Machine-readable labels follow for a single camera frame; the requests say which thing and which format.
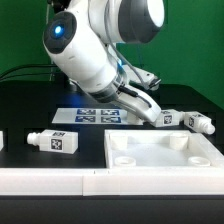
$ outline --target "green backdrop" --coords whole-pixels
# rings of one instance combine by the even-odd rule
[[[164,3],[165,24],[157,37],[145,45],[121,44],[119,50],[163,83],[189,85],[224,108],[224,0]],[[42,46],[46,9],[46,0],[1,0],[0,72],[50,63]]]

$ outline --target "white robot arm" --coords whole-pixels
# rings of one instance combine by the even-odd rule
[[[163,20],[162,0],[72,0],[47,25],[43,41],[51,59],[83,91],[153,122],[160,107],[129,85],[131,72],[121,68],[108,46],[147,43]]]

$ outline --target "black cable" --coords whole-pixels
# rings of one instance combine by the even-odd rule
[[[25,69],[25,68],[56,68],[56,65],[49,65],[49,64],[27,64],[27,65],[20,65],[14,68],[11,68],[5,72],[3,72],[2,74],[0,74],[0,79],[4,78],[5,76],[7,76],[8,74],[18,71],[20,69]]]
[[[133,91],[133,90],[130,90],[128,88],[126,88],[125,86],[119,86],[118,87],[118,90],[123,92],[123,93],[126,93],[132,97],[138,97],[139,99],[141,99],[143,102],[145,102],[149,108],[152,107],[151,103],[149,101],[147,101],[144,97],[140,96],[137,92]]]
[[[104,13],[104,23],[105,23],[105,31],[106,31],[107,39],[109,40],[109,44],[112,47],[112,49],[114,50],[114,52],[117,54],[118,58],[121,61],[125,62],[129,66],[129,68],[135,73],[135,75],[139,78],[140,82],[142,83],[143,88],[145,90],[148,90],[149,87],[146,85],[146,83],[142,79],[139,72],[135,69],[134,66],[131,65],[131,63],[119,51],[117,51],[117,49],[114,47],[114,45],[112,43],[112,40],[111,40],[111,37],[110,37],[110,32],[109,32],[109,21],[108,21],[109,10],[110,10],[110,3],[109,3],[109,0],[108,0],[107,4],[106,4],[106,8],[105,8],[105,13]]]
[[[4,80],[6,80],[6,79],[15,78],[15,77],[21,77],[21,76],[38,76],[38,75],[51,75],[51,73],[48,72],[48,73],[35,73],[35,74],[11,75],[11,76],[8,76],[8,77],[0,78],[0,82],[1,82],[1,81],[4,81]]]

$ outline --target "blue light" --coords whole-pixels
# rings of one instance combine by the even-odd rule
[[[55,29],[54,29],[54,33],[55,33],[55,36],[59,38],[59,37],[63,36],[64,28],[60,25],[56,26]]]

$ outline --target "black table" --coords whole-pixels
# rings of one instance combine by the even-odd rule
[[[224,111],[191,87],[160,85],[149,93],[162,109],[199,111],[212,119],[216,132],[205,135],[224,154]],[[105,168],[105,129],[155,128],[135,125],[52,124],[57,108],[114,108],[97,104],[66,82],[11,81],[0,83],[0,130],[5,147],[1,168]],[[77,131],[79,148],[74,155],[39,152],[26,143],[27,134],[44,129]],[[179,126],[160,130],[189,130]],[[14,214],[29,223],[218,223],[223,217],[223,196],[104,196],[104,197],[1,197],[2,223]]]

